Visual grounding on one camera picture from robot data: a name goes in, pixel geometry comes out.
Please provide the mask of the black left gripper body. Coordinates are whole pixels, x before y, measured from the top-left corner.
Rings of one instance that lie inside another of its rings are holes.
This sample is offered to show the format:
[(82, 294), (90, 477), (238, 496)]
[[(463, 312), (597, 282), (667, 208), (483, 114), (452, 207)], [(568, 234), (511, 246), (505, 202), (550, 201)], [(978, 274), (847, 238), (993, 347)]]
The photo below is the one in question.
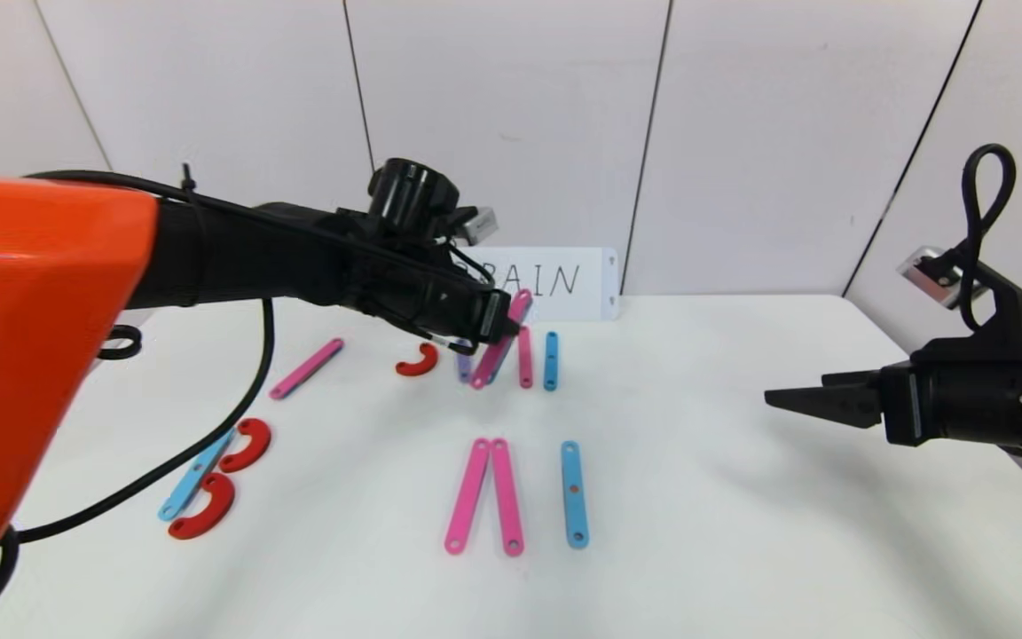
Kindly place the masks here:
[(484, 270), (469, 264), (403, 263), (412, 282), (403, 304), (403, 328), (421, 338), (496, 343), (506, 334), (511, 296)]

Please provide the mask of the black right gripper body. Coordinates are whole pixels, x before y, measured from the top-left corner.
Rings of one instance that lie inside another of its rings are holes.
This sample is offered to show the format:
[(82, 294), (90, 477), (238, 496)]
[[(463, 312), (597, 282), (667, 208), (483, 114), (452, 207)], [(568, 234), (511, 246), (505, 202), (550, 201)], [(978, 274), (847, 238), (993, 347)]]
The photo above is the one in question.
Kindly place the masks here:
[(885, 437), (920, 446), (934, 439), (1022, 446), (1021, 373), (1015, 367), (901, 363), (877, 376)]

